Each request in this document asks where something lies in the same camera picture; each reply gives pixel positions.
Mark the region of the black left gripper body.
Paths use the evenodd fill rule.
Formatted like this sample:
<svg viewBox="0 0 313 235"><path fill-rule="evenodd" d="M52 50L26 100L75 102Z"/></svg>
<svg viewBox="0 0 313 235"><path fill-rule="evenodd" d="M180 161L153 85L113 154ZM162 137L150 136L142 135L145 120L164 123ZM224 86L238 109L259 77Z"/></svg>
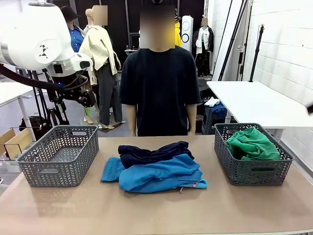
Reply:
<svg viewBox="0 0 313 235"><path fill-rule="evenodd" d="M55 76L51 77L53 83L57 84L58 86L61 86L61 87L70 84L71 82L73 82L73 80L75 78L76 78L76 73L74 73L72 75L69 75L69 76L65 76L65 77L55 77ZM76 85L75 82L72 85L70 85L69 87L67 87L67 88L74 87L74 85ZM75 92L75 91L76 91L76 89L65 91L65 92L69 93L69 92Z"/></svg>

